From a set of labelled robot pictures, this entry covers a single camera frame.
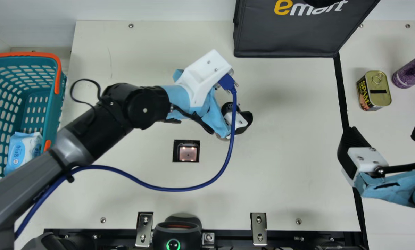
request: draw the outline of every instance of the white tabletop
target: white tabletop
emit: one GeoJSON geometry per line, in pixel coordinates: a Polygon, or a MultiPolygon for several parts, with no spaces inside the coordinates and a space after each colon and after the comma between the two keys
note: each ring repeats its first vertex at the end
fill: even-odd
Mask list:
{"type": "MultiPolygon", "coordinates": [[[[348,120],[384,156],[390,166],[415,162],[415,86],[403,90],[392,74],[415,58],[415,22],[369,21],[340,51],[348,120]],[[365,112],[358,104],[355,82],[369,70],[388,76],[391,105],[365,112]]],[[[372,249],[415,249],[415,209],[376,199],[363,199],[372,249]]]]}

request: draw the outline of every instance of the black cable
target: black cable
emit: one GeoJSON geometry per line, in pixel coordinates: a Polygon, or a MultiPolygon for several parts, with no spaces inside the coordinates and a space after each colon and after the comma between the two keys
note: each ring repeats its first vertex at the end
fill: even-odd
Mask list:
{"type": "Polygon", "coordinates": [[[82,79],[79,79],[79,80],[75,81],[73,84],[71,84],[71,87],[70,87],[70,97],[71,97],[71,99],[72,99],[73,101],[75,101],[75,102],[77,102],[77,103],[87,104],[88,106],[90,106],[90,108],[92,108],[92,109],[93,109],[93,117],[92,117],[92,119],[91,119],[91,120],[89,121],[89,123],[88,123],[88,125],[90,125],[90,124],[94,121],[94,119],[96,118],[96,109],[95,109],[95,107],[94,107],[93,105],[91,105],[90,103],[85,102],[85,101],[79,101],[78,99],[76,99],[76,98],[74,98],[74,97],[73,97],[73,90],[74,90],[74,86],[75,86],[75,85],[76,85],[79,81],[89,81],[89,82],[93,83],[93,84],[94,84],[94,85],[98,88],[98,95],[97,95],[96,97],[98,98],[98,100],[99,100],[99,101],[101,100],[101,85],[99,85],[99,83],[98,83],[98,82],[93,81],[93,80],[91,80],[91,79],[82,78],[82,79]]]}
{"type": "Polygon", "coordinates": [[[185,117],[190,118],[191,120],[201,125],[201,127],[203,127],[207,133],[214,134],[214,130],[209,125],[207,125],[205,122],[203,122],[201,117],[198,116],[196,112],[194,112],[193,114],[189,114],[188,112],[182,110],[179,106],[176,106],[175,104],[172,104],[172,106],[176,111],[180,112],[185,117]]]}

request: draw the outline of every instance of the metal bracket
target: metal bracket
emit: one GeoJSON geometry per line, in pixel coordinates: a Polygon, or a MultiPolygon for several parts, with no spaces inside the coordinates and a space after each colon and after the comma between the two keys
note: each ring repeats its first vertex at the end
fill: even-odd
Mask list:
{"type": "Polygon", "coordinates": [[[203,247],[208,247],[208,248],[215,247],[215,234],[214,233],[203,233],[201,245],[203,247]]]}
{"type": "Polygon", "coordinates": [[[265,212],[250,213],[250,229],[252,230],[252,240],[254,245],[267,245],[267,224],[265,212]]]}
{"type": "Polygon", "coordinates": [[[153,214],[139,212],[136,220],[136,247],[149,247],[152,241],[153,214]]]}

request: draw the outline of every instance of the orange basket handle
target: orange basket handle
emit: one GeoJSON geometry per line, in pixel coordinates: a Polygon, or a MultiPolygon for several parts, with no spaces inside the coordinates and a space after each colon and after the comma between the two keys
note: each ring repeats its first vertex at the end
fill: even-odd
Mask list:
{"type": "Polygon", "coordinates": [[[55,94],[59,95],[61,91],[61,72],[62,66],[61,61],[59,60],[58,56],[51,53],[44,53],[44,52],[9,52],[9,53],[0,53],[0,57],[48,57],[56,61],[58,65],[57,72],[56,72],[56,79],[55,79],[55,94]]]}

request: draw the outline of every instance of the green light ring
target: green light ring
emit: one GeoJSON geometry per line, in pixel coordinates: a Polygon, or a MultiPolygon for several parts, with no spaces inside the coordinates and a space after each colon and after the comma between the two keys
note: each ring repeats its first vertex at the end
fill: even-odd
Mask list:
{"type": "Polygon", "coordinates": [[[176,241],[176,242],[178,242],[178,248],[177,248],[177,250],[179,250],[179,249],[181,248],[181,244],[180,244],[179,240],[177,240],[177,239],[170,239],[170,240],[167,242],[167,244],[166,244],[167,250],[171,250],[171,248],[169,247],[169,243],[171,243],[171,241],[176,241]]]}

